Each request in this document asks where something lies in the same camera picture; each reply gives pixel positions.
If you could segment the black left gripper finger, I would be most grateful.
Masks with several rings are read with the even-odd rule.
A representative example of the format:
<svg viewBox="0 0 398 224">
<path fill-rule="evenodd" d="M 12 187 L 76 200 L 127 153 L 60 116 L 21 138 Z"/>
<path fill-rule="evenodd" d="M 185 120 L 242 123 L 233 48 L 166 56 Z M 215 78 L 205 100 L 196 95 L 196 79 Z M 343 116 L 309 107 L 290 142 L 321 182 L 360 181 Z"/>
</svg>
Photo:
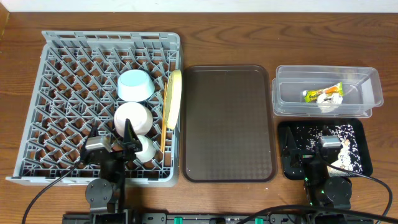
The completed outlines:
<svg viewBox="0 0 398 224">
<path fill-rule="evenodd" d="M 84 146 L 86 146 L 91 140 L 94 139 L 94 137 L 97 137 L 97 136 L 98 136 L 98 126 L 95 124 L 92 127 L 87 139 L 85 140 Z"/>
<path fill-rule="evenodd" d="M 130 119 L 126 119 L 124 124 L 123 146 L 125 150 L 130 152 L 142 151 L 142 143 L 140 142 L 137 134 L 135 133 Z"/>
</svg>

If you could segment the cream white cup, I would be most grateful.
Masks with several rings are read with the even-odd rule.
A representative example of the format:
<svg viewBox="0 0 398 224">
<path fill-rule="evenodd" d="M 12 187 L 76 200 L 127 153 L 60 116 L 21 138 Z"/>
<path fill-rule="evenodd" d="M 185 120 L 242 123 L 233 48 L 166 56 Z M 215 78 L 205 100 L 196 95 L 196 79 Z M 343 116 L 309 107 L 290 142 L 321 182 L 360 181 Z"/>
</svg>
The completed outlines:
<svg viewBox="0 0 398 224">
<path fill-rule="evenodd" d="M 142 135 L 138 135 L 137 137 L 142 144 L 142 151 L 137 152 L 136 157 L 143 163 L 151 161 L 157 151 L 153 145 L 153 141 Z"/>
</svg>

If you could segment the white paper tissue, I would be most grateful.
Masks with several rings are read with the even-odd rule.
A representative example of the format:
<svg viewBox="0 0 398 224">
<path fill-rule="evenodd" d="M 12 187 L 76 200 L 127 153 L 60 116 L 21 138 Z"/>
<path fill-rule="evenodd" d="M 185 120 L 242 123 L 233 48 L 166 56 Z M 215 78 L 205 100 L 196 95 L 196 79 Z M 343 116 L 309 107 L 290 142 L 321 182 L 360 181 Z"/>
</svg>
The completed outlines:
<svg viewBox="0 0 398 224">
<path fill-rule="evenodd" d="M 317 99 L 317 105 L 322 113 L 330 113 L 337 109 L 343 101 L 343 97 L 339 93 L 327 95 L 322 93 Z"/>
</svg>

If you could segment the white paper bowl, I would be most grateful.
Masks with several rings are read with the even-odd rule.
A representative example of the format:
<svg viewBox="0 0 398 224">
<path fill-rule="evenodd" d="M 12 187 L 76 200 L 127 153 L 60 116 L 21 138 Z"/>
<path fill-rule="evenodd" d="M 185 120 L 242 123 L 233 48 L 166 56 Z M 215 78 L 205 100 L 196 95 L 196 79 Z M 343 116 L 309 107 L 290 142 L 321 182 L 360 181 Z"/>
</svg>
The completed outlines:
<svg viewBox="0 0 398 224">
<path fill-rule="evenodd" d="M 153 123 L 152 113 L 140 103 L 127 102 L 122 104 L 114 114 L 116 132 L 123 137 L 126 120 L 131 122 L 137 135 L 146 135 Z"/>
</svg>

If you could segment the yellow green snack wrapper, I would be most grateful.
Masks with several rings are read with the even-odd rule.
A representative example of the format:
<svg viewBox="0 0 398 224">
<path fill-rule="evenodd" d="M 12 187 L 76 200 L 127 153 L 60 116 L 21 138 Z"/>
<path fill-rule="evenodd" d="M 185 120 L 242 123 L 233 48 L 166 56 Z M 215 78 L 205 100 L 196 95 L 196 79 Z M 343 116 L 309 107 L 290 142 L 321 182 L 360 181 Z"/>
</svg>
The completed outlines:
<svg viewBox="0 0 398 224">
<path fill-rule="evenodd" d="M 302 95 L 306 103 L 320 103 L 321 100 L 329 100 L 335 96 L 337 98 L 342 98 L 344 96 L 343 84 L 339 82 L 333 86 L 319 90 L 304 90 Z"/>
</svg>

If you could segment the pile of rice and nuts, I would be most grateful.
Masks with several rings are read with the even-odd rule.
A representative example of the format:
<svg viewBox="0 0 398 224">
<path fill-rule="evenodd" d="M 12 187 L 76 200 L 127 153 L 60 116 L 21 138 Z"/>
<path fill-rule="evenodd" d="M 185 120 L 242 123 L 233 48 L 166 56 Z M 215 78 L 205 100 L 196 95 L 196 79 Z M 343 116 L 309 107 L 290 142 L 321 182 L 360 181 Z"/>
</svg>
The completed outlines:
<svg viewBox="0 0 398 224">
<path fill-rule="evenodd" d="M 298 149 L 310 150 L 317 146 L 322 135 L 323 126 L 296 126 L 291 128 L 295 144 Z M 354 136 L 353 126 L 350 124 L 328 126 L 331 136 L 338 136 L 342 150 L 334 162 L 328 162 L 340 169 L 355 173 L 363 173 L 363 165 L 359 155 L 359 146 Z"/>
</svg>

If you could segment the light blue bowl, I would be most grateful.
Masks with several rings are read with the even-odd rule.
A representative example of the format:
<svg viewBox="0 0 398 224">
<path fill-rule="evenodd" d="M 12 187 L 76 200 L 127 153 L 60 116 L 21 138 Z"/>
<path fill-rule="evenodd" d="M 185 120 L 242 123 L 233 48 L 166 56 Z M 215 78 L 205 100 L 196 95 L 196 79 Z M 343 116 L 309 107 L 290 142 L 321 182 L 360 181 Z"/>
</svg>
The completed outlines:
<svg viewBox="0 0 398 224">
<path fill-rule="evenodd" d="M 143 70 L 128 70 L 118 78 L 117 93 L 120 99 L 128 102 L 140 102 L 155 92 L 150 75 Z"/>
</svg>

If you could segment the yellow plate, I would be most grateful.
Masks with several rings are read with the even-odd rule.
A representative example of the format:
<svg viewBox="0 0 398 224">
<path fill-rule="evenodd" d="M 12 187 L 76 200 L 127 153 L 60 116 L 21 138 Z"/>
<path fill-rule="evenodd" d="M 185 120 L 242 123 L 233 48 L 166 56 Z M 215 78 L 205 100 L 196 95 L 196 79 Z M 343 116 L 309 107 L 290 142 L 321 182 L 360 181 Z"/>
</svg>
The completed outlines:
<svg viewBox="0 0 398 224">
<path fill-rule="evenodd" d="M 167 82 L 165 97 L 165 125 L 168 129 L 175 129 L 178 121 L 182 97 L 182 71 L 174 70 Z"/>
</svg>

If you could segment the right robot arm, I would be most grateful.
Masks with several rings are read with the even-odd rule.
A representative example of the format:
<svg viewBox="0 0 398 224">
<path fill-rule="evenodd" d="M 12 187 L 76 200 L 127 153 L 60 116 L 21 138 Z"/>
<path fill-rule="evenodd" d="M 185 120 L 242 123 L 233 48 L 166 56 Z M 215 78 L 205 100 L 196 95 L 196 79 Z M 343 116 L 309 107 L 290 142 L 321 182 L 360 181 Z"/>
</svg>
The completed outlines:
<svg viewBox="0 0 398 224">
<path fill-rule="evenodd" d="M 337 136 L 322 135 L 312 150 L 299 149 L 289 126 L 278 128 L 278 141 L 284 176 L 303 180 L 306 197 L 311 206 L 349 210 L 352 183 L 346 176 L 330 176 L 326 159 L 342 148 Z"/>
</svg>

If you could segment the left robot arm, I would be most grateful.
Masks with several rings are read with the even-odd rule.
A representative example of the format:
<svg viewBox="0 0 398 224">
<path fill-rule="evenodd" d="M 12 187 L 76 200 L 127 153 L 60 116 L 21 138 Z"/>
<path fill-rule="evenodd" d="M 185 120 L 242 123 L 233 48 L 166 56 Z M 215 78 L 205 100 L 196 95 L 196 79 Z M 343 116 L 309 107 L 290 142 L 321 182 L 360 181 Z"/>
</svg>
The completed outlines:
<svg viewBox="0 0 398 224">
<path fill-rule="evenodd" d="M 131 121 L 125 120 L 121 149 L 112 150 L 110 140 L 100 136 L 94 127 L 83 144 L 80 156 L 84 165 L 99 165 L 99 178 L 86 187 L 85 197 L 90 204 L 91 223 L 141 223 L 141 216 L 125 206 L 126 171 L 128 161 L 136 159 L 142 144 Z"/>
</svg>

